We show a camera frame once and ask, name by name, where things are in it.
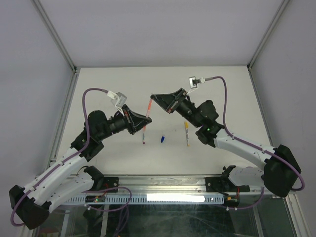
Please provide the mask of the orange highlighter pen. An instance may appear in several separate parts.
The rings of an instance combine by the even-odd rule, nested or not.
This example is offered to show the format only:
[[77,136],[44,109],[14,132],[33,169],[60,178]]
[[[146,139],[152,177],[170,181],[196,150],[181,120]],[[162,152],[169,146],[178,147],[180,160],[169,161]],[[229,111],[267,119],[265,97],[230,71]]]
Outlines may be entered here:
[[[151,106],[152,106],[152,102],[153,102],[153,100],[150,99],[150,100],[149,100],[149,104],[148,104],[148,108],[147,108],[146,118],[149,118],[150,111],[151,111]],[[145,133],[146,127],[147,127],[147,126],[145,125],[144,128],[143,128],[143,133]]]

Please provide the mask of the white marker yellow end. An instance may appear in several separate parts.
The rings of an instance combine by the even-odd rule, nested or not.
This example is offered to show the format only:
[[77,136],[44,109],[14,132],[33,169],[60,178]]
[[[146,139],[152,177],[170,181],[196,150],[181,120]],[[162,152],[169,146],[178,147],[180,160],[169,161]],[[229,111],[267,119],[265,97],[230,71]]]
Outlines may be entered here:
[[190,146],[189,131],[188,131],[188,123],[186,121],[184,122],[184,127],[185,127],[185,134],[186,134],[186,144],[187,144],[187,147],[189,147]]

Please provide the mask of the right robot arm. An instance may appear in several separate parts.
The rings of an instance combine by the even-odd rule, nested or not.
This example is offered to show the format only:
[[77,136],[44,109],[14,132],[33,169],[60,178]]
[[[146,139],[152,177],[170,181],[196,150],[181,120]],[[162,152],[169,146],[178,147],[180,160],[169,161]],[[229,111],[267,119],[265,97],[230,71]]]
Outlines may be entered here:
[[284,198],[294,190],[296,181],[300,181],[304,188],[301,169],[287,146],[263,146],[235,136],[216,121],[219,115],[211,100],[195,106],[183,88],[170,94],[153,94],[151,99],[167,113],[177,112],[196,127],[196,136],[203,144],[231,152],[252,163],[252,167],[229,166],[221,175],[224,190],[256,186]]

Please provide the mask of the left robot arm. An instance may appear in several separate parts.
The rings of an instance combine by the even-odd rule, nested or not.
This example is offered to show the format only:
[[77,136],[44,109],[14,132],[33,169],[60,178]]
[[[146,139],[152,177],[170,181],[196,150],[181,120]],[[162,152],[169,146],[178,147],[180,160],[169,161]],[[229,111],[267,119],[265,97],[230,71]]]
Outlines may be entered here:
[[12,216],[17,215],[22,226],[33,230],[76,194],[100,191],[104,175],[88,162],[104,148],[102,142],[124,130],[133,135],[152,122],[150,117],[131,111],[127,105],[113,117],[107,118],[103,111],[96,110],[85,119],[83,131],[58,162],[25,186],[10,189]]

